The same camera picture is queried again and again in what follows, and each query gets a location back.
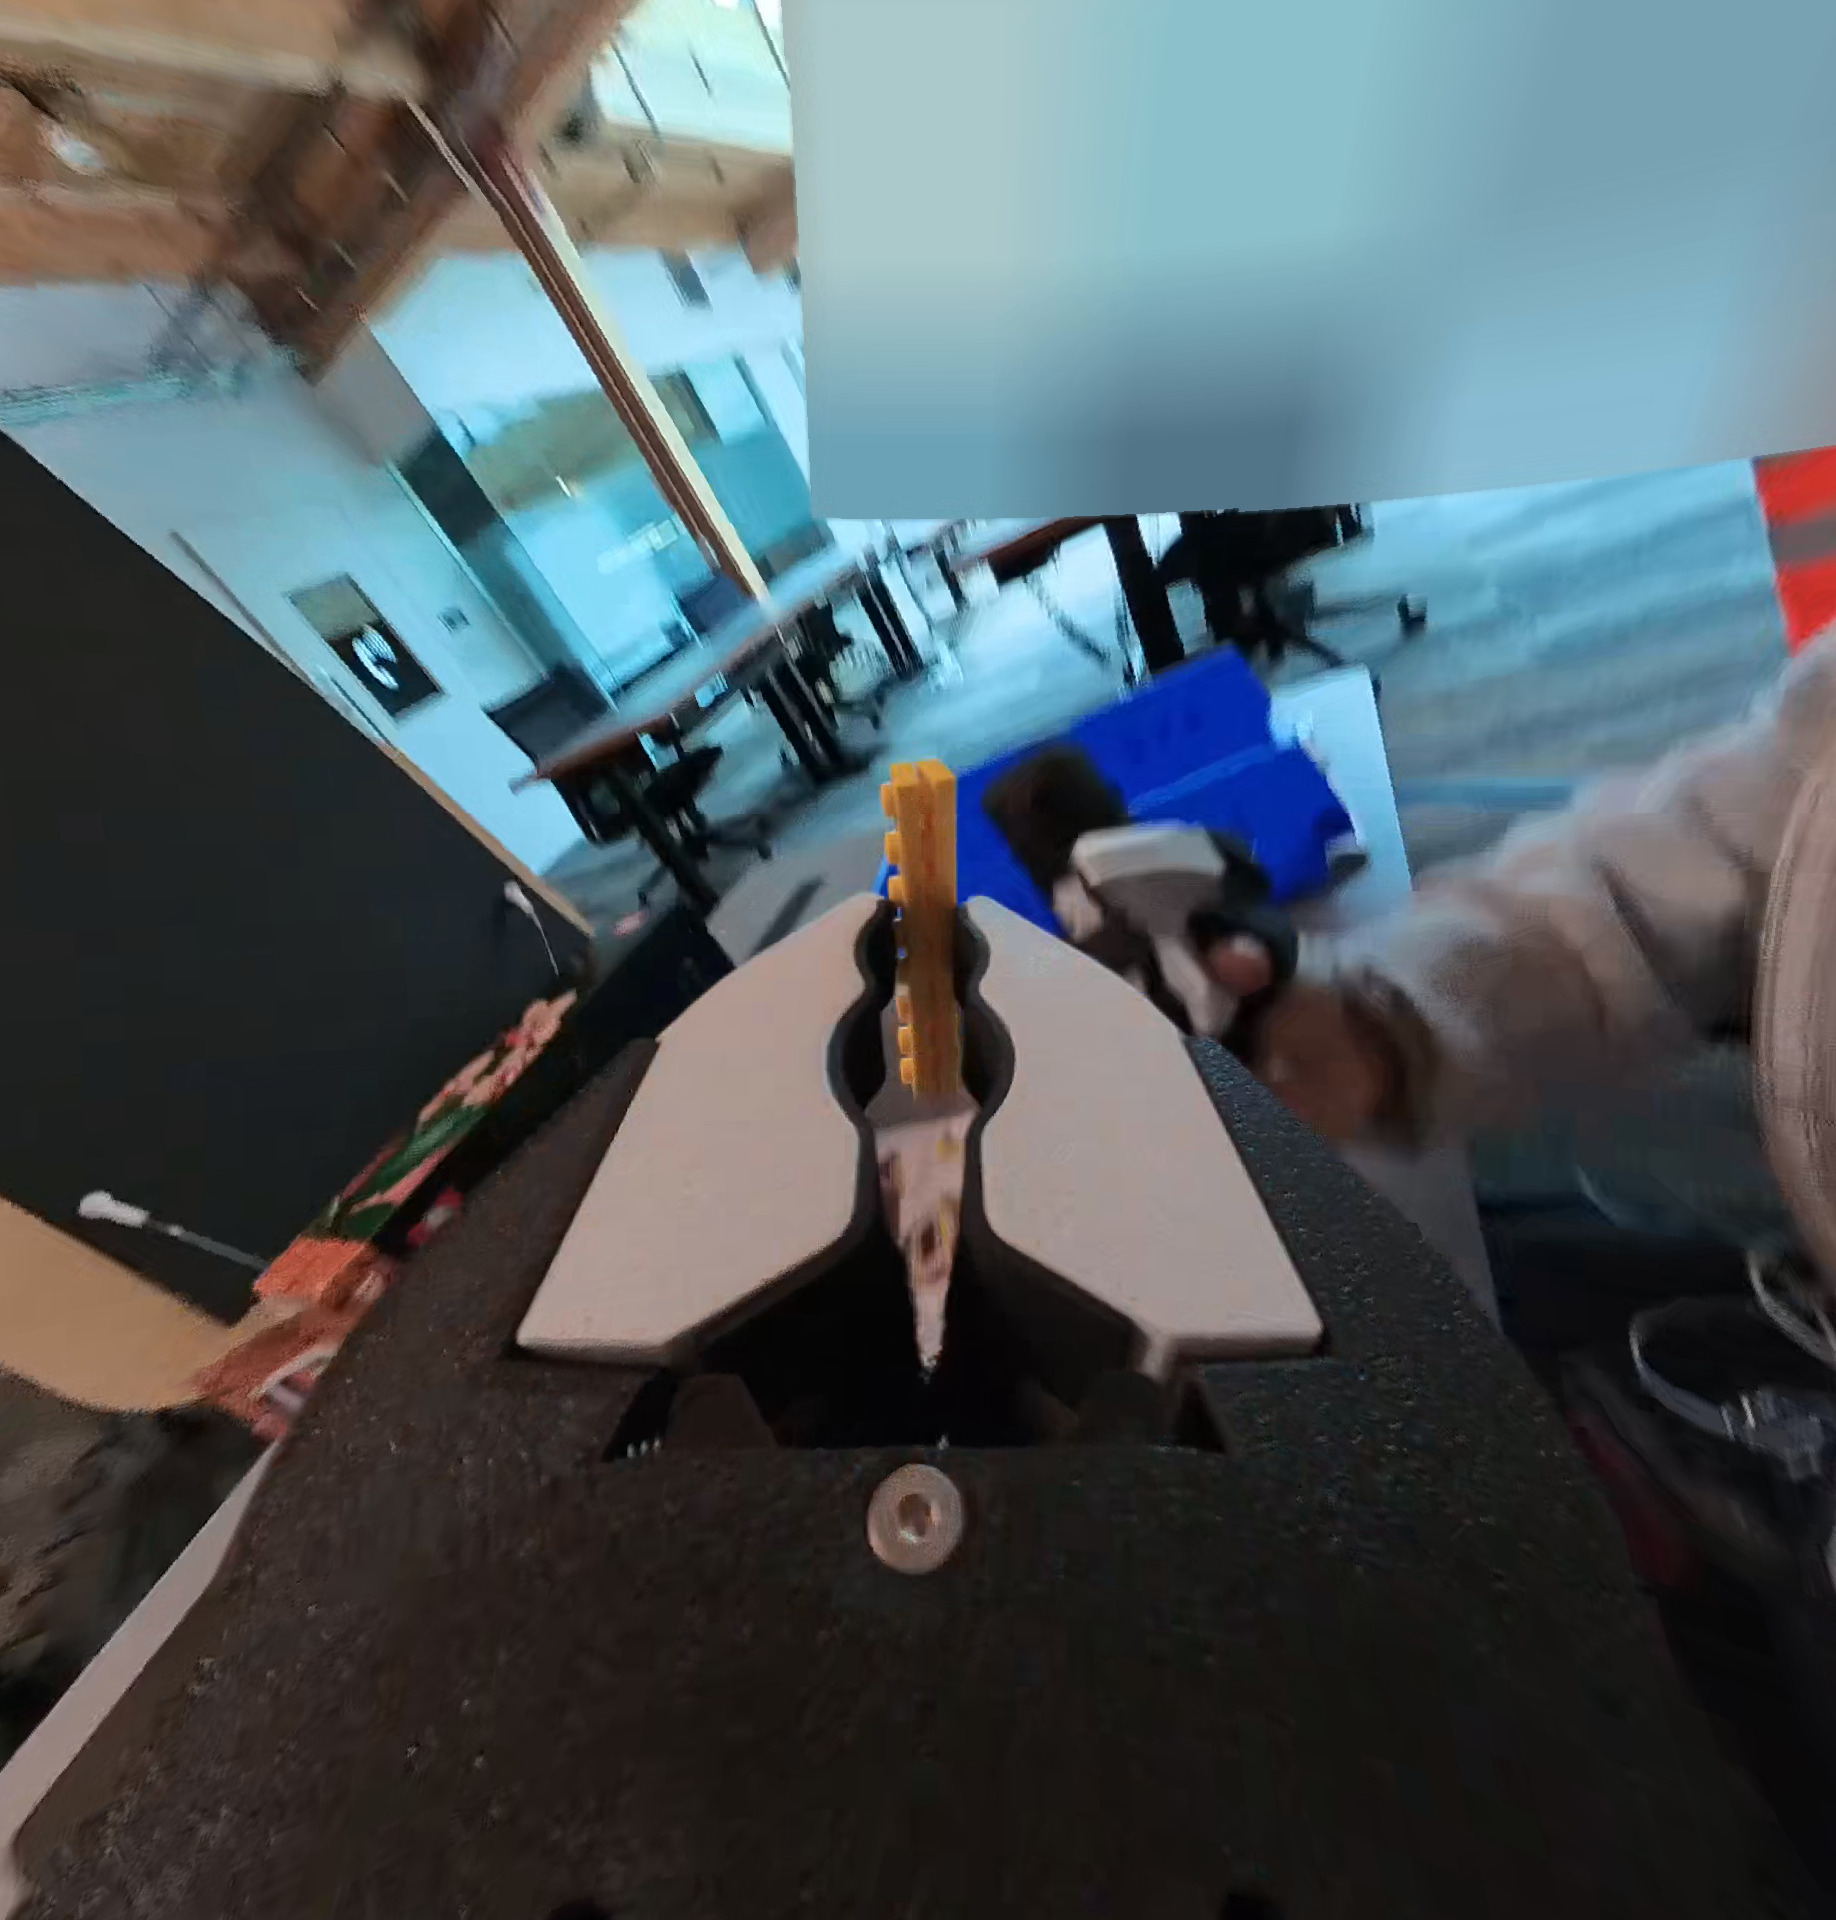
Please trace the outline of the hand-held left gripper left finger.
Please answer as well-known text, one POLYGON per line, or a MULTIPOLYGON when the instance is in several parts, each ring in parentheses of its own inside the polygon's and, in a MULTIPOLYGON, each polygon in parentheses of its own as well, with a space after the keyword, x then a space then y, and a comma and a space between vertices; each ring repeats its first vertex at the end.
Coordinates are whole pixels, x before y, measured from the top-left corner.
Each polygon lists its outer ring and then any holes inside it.
POLYGON ((724 977, 655 1041, 517 1329, 528 1356, 692 1356, 862 1206, 832 1044, 866 998, 852 896, 724 977))

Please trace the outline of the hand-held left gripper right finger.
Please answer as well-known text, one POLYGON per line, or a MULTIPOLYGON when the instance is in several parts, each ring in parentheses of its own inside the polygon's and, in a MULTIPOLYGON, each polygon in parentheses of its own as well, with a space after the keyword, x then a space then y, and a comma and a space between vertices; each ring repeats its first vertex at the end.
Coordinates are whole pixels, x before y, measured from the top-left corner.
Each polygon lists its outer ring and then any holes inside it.
POLYGON ((1135 1364, 1314 1354, 1316 1303, 1185 1036, 1010 908, 977 899, 969 926, 1010 1062, 979 1139, 998 1245, 1103 1307, 1135 1364))

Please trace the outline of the narrow yellow toy plate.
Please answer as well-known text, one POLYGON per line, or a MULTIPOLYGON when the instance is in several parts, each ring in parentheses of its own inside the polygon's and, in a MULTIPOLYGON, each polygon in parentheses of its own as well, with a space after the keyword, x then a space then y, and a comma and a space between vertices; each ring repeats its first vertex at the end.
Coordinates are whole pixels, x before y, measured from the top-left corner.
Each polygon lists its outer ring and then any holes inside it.
POLYGON ((953 771, 939 759, 894 763, 882 782, 882 816, 897 1076, 919 1111, 941 1115, 963 1098, 953 771))

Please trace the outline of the person's right forearm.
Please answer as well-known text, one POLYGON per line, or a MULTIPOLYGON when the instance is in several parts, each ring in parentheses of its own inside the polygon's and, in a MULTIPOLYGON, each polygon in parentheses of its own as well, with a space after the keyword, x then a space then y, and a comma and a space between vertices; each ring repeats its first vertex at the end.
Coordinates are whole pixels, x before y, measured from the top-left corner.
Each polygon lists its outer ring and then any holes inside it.
POLYGON ((1790 997, 1836 912, 1836 622, 1741 718, 1415 884, 1336 948, 1386 1079, 1364 1139, 1414 1146, 1674 1066, 1790 997))

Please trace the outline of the grey desk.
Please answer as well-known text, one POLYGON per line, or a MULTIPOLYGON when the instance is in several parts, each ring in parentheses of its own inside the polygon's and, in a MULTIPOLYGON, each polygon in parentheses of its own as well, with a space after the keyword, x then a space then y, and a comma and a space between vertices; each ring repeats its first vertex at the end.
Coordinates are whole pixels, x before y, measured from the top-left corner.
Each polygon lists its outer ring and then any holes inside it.
MULTIPOLYGON (((877 856, 868 840, 836 840, 828 846, 783 856, 764 874, 748 872, 739 878, 711 913, 713 937, 742 964, 798 923, 828 912, 839 899, 862 891, 874 869, 877 856)), ((1347 1162, 1414 1222, 1423 1239, 1453 1264, 1485 1313, 1495 1319, 1495 1288, 1468 1160, 1453 1151, 1423 1160, 1363 1151, 1347 1162)), ((126 1610, 89 1661, 68 1672, 66 1688, 0 1771, 0 1917, 14 1917, 26 1896, 14 1865, 14 1836, 66 1764, 80 1755, 89 1734, 114 1712, 122 1693, 205 1592, 268 1473, 269 1454, 248 1462, 186 1547, 137 1606, 126 1610)))

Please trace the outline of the wooden office desk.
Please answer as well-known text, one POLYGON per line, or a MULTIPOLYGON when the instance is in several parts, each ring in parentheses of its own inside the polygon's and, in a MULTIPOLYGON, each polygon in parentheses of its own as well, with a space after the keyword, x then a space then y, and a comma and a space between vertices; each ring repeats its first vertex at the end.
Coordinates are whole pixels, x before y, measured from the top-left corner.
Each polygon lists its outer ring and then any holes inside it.
POLYGON ((1024 583, 1099 517, 941 526, 924 540, 832 549, 793 563, 757 601, 739 601, 705 636, 672 649, 621 702, 583 711, 568 677, 547 677, 498 708, 525 769, 512 794, 547 789, 584 840, 640 845, 676 899, 708 915, 720 890, 711 853, 771 859, 777 827, 761 808, 733 821, 705 812, 722 761, 697 741, 727 710, 753 706, 781 740, 786 768, 813 792, 859 778, 866 761, 847 722, 881 736, 910 689, 943 675, 969 622, 965 578, 1024 583))

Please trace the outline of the person's right hand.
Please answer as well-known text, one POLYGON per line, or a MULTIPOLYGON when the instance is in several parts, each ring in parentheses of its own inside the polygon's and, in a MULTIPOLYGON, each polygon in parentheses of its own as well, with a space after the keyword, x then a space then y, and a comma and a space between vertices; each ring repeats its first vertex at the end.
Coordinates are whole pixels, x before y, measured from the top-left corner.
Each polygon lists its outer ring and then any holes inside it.
POLYGON ((1256 934, 1203 953, 1233 1004, 1224 1044, 1294 1117, 1339 1145, 1398 1131, 1400 1054, 1344 989, 1306 979, 1256 934))

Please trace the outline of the blue plastic bin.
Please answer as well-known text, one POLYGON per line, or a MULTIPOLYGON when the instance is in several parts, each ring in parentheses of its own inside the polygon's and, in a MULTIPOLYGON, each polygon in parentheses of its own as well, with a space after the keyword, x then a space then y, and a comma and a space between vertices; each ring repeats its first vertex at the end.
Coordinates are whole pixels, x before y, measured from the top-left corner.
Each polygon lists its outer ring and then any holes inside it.
POLYGON ((995 900, 1040 930, 1057 930, 1050 900, 986 812, 994 786, 1040 750, 1085 754, 1142 824, 1203 825, 1238 840, 1279 904, 1326 896, 1339 884, 1333 856, 1361 839, 1314 754, 1275 721, 1263 681, 1216 649, 956 774, 958 896, 995 900))

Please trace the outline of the toy instruction sheet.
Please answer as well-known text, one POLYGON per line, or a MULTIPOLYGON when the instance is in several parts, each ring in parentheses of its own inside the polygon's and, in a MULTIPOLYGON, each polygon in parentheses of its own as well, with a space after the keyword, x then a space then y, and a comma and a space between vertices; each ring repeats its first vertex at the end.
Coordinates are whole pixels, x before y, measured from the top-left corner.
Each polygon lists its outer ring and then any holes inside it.
POLYGON ((925 1379, 945 1349, 974 1117, 977 1106, 960 1091, 906 1099, 874 1119, 882 1219, 902 1259, 917 1366, 925 1379))

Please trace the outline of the black orchid picture box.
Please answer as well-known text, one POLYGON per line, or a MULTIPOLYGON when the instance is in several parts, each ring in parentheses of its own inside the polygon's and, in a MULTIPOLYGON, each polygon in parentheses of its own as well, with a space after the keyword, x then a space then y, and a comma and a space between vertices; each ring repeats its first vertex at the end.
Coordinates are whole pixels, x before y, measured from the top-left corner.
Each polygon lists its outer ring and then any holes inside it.
POLYGON ((410 1261, 618 1052, 655 1039, 733 961, 692 906, 634 918, 587 983, 532 1001, 434 1091, 255 1282, 252 1329, 195 1376, 195 1403, 283 1438, 410 1261))

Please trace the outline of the black divider board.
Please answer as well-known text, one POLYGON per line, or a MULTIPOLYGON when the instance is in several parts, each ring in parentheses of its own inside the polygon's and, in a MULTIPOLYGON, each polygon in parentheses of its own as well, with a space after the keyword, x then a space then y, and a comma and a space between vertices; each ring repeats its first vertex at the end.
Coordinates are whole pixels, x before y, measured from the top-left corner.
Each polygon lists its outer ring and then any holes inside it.
POLYGON ((0 1370, 186 1402, 283 1252, 584 928, 0 431, 0 1370))

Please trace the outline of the orange traffic cone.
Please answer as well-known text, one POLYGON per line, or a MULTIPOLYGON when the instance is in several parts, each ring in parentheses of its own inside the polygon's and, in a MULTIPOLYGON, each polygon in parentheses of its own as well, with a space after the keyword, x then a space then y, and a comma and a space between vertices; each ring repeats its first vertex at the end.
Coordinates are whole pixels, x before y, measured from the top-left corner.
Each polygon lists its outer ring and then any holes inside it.
POLYGON ((1836 620, 1836 447, 1761 455, 1747 467, 1787 646, 1797 657, 1836 620))

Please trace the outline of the dark wall sign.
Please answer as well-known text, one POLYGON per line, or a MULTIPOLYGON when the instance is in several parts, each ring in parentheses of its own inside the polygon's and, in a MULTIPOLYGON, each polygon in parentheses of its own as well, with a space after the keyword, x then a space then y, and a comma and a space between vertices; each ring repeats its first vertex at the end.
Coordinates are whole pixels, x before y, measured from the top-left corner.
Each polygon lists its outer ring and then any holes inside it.
POLYGON ((398 722, 441 699, 441 686, 388 616, 348 575, 297 588, 286 604, 338 661, 341 672, 398 722))

